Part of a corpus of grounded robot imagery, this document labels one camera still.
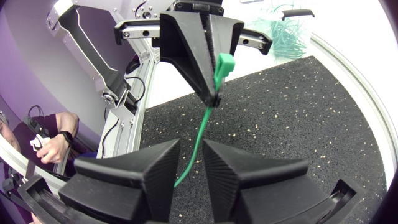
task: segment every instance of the speckled rubber floor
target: speckled rubber floor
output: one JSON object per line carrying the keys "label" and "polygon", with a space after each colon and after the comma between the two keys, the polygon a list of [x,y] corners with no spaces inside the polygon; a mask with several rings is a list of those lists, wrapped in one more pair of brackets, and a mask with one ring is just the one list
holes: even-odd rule
{"label": "speckled rubber floor", "polygon": [[[195,94],[149,108],[141,148],[180,138],[182,174],[204,112]],[[307,159],[308,176],[327,194],[339,178],[353,179],[365,195],[343,223],[368,223],[385,195],[381,156],[365,117],[314,57],[226,82],[203,137],[267,158]],[[201,148],[174,191],[170,223],[213,223]]]}

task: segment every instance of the black watch strap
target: black watch strap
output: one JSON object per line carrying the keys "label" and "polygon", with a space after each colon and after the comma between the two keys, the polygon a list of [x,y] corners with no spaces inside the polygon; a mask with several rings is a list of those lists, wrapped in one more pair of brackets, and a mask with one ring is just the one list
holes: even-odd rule
{"label": "black watch strap", "polygon": [[58,132],[58,134],[62,134],[63,137],[65,138],[65,140],[67,141],[67,143],[69,143],[69,146],[71,145],[71,143],[73,141],[73,136],[72,136],[72,134],[70,134],[69,131],[60,131],[60,132]]}

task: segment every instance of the black cable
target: black cable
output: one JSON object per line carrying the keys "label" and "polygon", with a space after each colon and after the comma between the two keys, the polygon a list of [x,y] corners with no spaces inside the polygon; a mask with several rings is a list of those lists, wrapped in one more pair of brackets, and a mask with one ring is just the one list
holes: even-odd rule
{"label": "black cable", "polygon": [[104,111],[104,119],[105,119],[105,122],[106,122],[106,106],[105,106],[105,111]]}
{"label": "black cable", "polygon": [[39,110],[39,116],[44,116],[43,109],[39,105],[34,105],[34,106],[30,107],[29,111],[27,112],[28,118],[31,118],[30,112],[32,111],[33,108],[37,108]]}
{"label": "black cable", "polygon": [[118,119],[118,120],[116,121],[116,123],[112,126],[112,128],[110,128],[110,129],[108,130],[108,132],[105,134],[104,138],[102,139],[102,156],[101,156],[101,159],[104,157],[104,152],[105,152],[104,142],[105,142],[105,139],[106,139],[106,137],[108,136],[108,134],[112,131],[112,129],[113,129],[114,127],[116,127],[116,125],[118,124],[118,122],[119,122],[119,119]]}
{"label": "black cable", "polygon": [[140,77],[127,77],[126,79],[130,79],[130,78],[136,78],[136,79],[140,80],[142,82],[142,86],[144,87],[144,91],[142,92],[142,96],[136,101],[136,103],[138,103],[140,100],[142,100],[142,98],[145,95],[145,82]]}

